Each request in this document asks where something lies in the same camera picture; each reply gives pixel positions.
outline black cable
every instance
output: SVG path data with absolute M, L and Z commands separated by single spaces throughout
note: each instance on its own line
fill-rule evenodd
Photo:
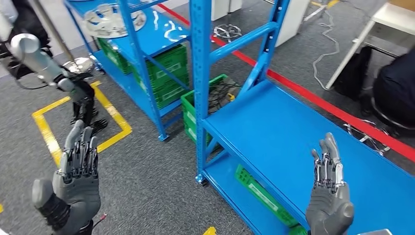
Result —
M 21 79 L 21 77 L 19 75 L 19 70 L 22 67 L 22 64 L 23 64 L 22 61 L 24 61 L 24 57 L 25 57 L 24 53 L 23 53 L 23 58 L 21 60 L 17 60 L 17 58 L 13 56 L 13 58 L 15 58 L 19 62 L 19 64 L 17 65 L 17 68 L 15 69 L 15 71 L 16 71 L 15 74 L 12 74 L 15 78 L 14 80 L 15 80 L 17 86 L 22 88 L 22 89 L 25 89 L 25 90 L 38 90 L 38 89 L 42 89 L 42 88 L 47 87 L 48 86 L 47 84 L 43 85 L 43 86 L 39 86 L 39 87 L 26 87 L 19 81 L 19 79 Z

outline robotic hand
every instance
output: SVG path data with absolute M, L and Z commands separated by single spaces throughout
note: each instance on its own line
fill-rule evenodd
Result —
M 61 157 L 61 169 L 48 179 L 37 179 L 32 202 L 54 235 L 91 235 L 92 218 L 101 207 L 99 196 L 97 137 L 78 120 L 69 133 Z
M 349 187 L 343 181 L 343 164 L 331 133 L 320 140 L 322 158 L 315 149 L 314 186 L 306 219 L 311 235 L 343 235 L 353 222 L 354 207 L 350 202 Z

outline red tape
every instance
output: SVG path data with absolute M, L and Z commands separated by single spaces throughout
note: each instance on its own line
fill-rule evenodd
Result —
M 182 17 L 181 15 L 177 14 L 176 12 L 170 10 L 163 4 L 158 4 L 159 7 L 161 7 L 163 10 L 168 12 L 170 15 L 176 17 L 178 20 L 180 20 L 182 23 L 186 25 L 190 25 L 190 22 Z M 219 46 L 224 46 L 226 43 L 216 37 L 211 36 L 211 40 L 213 40 L 216 44 Z M 251 57 L 241 53 L 240 51 L 234 51 L 232 52 L 233 55 L 238 57 L 240 60 L 246 62 L 247 64 L 254 66 L 256 64 L 256 61 L 252 59 Z M 346 123 L 349 123 L 353 127 L 359 129 L 360 131 L 366 133 L 368 136 L 378 140 L 382 144 L 389 146 L 391 149 L 395 150 L 397 153 L 402 154 L 409 160 L 413 161 L 415 163 L 415 149 L 386 135 L 382 131 L 372 127 L 371 125 L 361 121 L 360 119 L 346 113 L 345 111 L 337 108 L 336 106 L 330 104 L 329 102 L 325 101 L 324 99 L 320 98 L 319 96 L 311 93 L 306 88 L 300 86 L 299 84 L 288 80 L 287 78 L 281 76 L 280 74 L 268 70 L 267 75 L 271 77 L 272 79 L 280 82 L 282 85 L 290 88 L 291 90 L 295 91 L 299 95 L 303 96 L 304 98 L 308 99 L 310 102 L 318 105 L 322 109 L 328 111 L 329 113 L 335 115 L 336 117 L 340 118 L 341 120 L 345 121 Z

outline blue shelving unit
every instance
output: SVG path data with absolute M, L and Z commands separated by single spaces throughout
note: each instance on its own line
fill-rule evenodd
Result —
M 177 108 L 181 103 L 180 100 L 172 102 L 170 105 L 159 109 L 156 106 L 153 91 L 150 85 L 145 60 L 150 60 L 156 66 L 176 80 L 185 89 L 189 89 L 174 75 L 162 68 L 152 57 L 158 55 L 186 40 L 189 40 L 189 31 L 174 20 L 168 18 L 157 10 L 150 8 L 150 6 L 164 2 L 166 0 L 151 0 L 140 2 L 139 0 L 119 0 L 118 4 L 126 25 L 128 36 L 121 38 L 110 39 L 110 45 L 117 49 L 121 55 L 127 59 L 139 72 L 143 83 L 147 87 L 147 93 L 144 92 L 132 74 L 124 75 L 119 69 L 103 54 L 102 51 L 94 51 L 89 46 L 88 41 L 79 26 L 74 12 L 81 17 L 89 10 L 95 9 L 98 5 L 103 3 L 116 3 L 116 0 L 88 0 L 88 1 L 70 1 L 65 0 L 65 6 L 71 15 L 81 37 L 87 47 L 92 58 L 128 95 L 129 97 L 148 115 L 148 117 L 155 123 L 159 131 L 159 139 L 161 141 L 168 138 L 166 134 L 166 127 L 177 121 L 182 114 L 178 114 L 170 120 L 163 123 L 162 117 L 169 114 L 172 110 Z M 138 31 L 134 30 L 131 21 L 130 13 L 142 10 L 147 17 L 143 28 Z
M 211 1 L 190 1 L 198 137 L 196 181 L 209 181 L 256 234 L 287 234 L 288 228 L 234 178 L 241 164 L 308 229 L 305 211 L 314 180 L 311 149 L 319 149 L 318 140 L 331 132 L 339 145 L 355 206 L 348 234 L 384 228 L 393 234 L 415 234 L 414 177 L 266 79 L 288 3 L 276 0 L 268 23 L 211 52 Z M 210 65 L 261 36 L 257 64 L 237 99 L 208 115 Z M 207 132 L 213 137 L 209 146 L 204 141 Z M 207 162 L 216 142 L 224 150 Z

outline yellow object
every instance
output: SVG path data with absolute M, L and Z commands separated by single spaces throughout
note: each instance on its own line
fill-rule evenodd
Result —
M 331 0 L 328 4 L 327 4 L 327 9 L 333 7 L 336 3 L 338 3 L 339 0 Z M 311 4 L 315 5 L 315 6 L 322 6 L 321 3 L 319 2 L 315 2 L 315 1 L 311 1 Z
M 333 7 L 334 5 L 336 5 L 336 3 L 338 3 L 339 2 L 339 0 L 331 0 L 328 4 L 327 4 L 327 8 L 329 9 L 329 8 L 331 8 L 331 7 Z
M 115 122 L 120 126 L 121 132 L 116 134 L 115 136 L 111 137 L 109 140 L 106 140 L 102 144 L 98 146 L 98 153 L 105 150 L 109 146 L 113 145 L 120 139 L 126 137 L 132 132 L 131 126 L 127 123 L 127 121 L 121 116 L 121 114 L 115 109 L 115 107 L 112 105 L 112 103 L 104 96 L 102 91 L 98 89 L 98 85 L 101 84 L 100 81 L 93 82 L 91 84 L 92 88 L 95 90 L 95 97 L 96 99 L 104 106 L 104 108 L 107 110 L 107 112 L 113 117 Z M 55 164 L 59 168 L 59 163 L 61 161 L 62 156 L 62 150 L 58 144 L 58 141 L 56 141 L 55 136 L 53 135 L 44 114 L 53 108 L 56 108 L 57 106 L 68 102 L 70 100 L 69 96 L 66 96 L 52 104 L 47 105 L 46 107 L 39 109 L 38 111 L 32 113 L 32 117 L 35 120 L 36 124 L 38 125 L 38 128 L 43 136 L 43 139 L 46 142 L 47 148 L 49 149 L 49 152 L 51 153 L 53 160 L 55 161 Z
M 229 100 L 231 102 L 235 100 L 235 96 L 234 95 L 232 95 L 231 93 L 228 93 L 228 95 L 229 95 Z
M 216 229 L 215 229 L 215 227 L 208 228 L 203 235 L 216 235 Z

